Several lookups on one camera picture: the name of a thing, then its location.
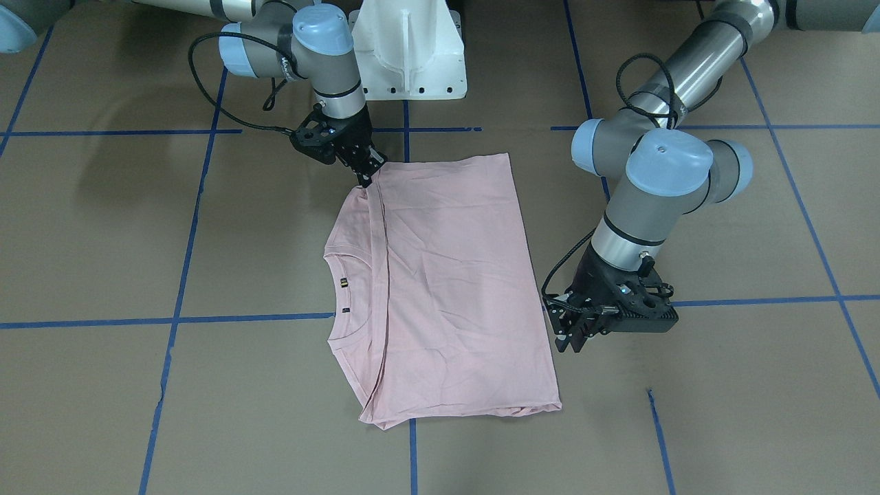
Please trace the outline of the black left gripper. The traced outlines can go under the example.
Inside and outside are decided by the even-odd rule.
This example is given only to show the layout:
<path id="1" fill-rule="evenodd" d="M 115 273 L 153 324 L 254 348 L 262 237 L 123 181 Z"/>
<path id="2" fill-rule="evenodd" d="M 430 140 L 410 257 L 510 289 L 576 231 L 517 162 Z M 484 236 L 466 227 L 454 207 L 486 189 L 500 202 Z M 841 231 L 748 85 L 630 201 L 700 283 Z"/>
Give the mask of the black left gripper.
<path id="1" fill-rule="evenodd" d="M 628 272 L 607 263 L 588 244 L 569 285 L 569 303 L 550 303 L 550 323 L 559 352 L 580 352 L 585 342 L 608 335 L 609 316 L 613 316 L 613 288 L 641 280 L 638 272 Z"/>

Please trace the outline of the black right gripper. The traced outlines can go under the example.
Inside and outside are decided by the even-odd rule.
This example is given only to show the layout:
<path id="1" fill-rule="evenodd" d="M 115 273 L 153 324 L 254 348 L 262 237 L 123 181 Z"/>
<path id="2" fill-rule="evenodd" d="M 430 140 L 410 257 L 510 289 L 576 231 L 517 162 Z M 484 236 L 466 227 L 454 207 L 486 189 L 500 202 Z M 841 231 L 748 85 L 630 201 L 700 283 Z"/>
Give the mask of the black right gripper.
<path id="1" fill-rule="evenodd" d="M 372 123 L 368 113 L 332 119 L 334 153 L 355 173 L 358 184 L 368 188 L 372 175 L 380 171 L 387 156 L 372 147 Z"/>

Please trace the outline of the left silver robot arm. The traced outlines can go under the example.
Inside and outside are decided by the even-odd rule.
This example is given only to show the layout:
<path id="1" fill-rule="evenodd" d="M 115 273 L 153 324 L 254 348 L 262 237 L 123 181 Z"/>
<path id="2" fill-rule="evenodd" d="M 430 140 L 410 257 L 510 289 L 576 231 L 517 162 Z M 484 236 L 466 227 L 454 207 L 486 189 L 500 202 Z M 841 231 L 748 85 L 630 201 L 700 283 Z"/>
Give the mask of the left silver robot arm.
<path id="1" fill-rule="evenodd" d="M 673 55 L 635 54 L 615 78 L 621 109 L 576 129 L 574 164 L 616 187 L 562 294 L 542 292 L 557 350 L 613 332 L 664 333 L 678 322 L 656 259 L 680 217 L 741 193 L 754 160 L 741 144 L 680 125 L 723 76 L 776 30 L 878 32 L 877 1 L 717 1 Z"/>

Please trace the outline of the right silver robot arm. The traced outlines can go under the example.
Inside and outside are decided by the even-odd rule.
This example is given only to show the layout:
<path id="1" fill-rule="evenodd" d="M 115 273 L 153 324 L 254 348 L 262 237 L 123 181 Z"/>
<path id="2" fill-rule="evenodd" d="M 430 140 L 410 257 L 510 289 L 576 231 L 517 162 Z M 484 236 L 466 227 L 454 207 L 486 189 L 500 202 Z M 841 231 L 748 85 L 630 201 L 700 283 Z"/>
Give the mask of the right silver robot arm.
<path id="1" fill-rule="evenodd" d="M 224 21 L 218 32 L 200 36 L 188 48 L 196 72 L 196 47 L 215 39 L 224 68 L 248 78 L 306 81 L 315 105 L 295 129 L 265 126 L 292 146 L 326 165 L 349 167 L 362 188 L 386 163 L 372 141 L 372 122 L 348 18 L 320 1 L 154 1 L 152 6 Z"/>

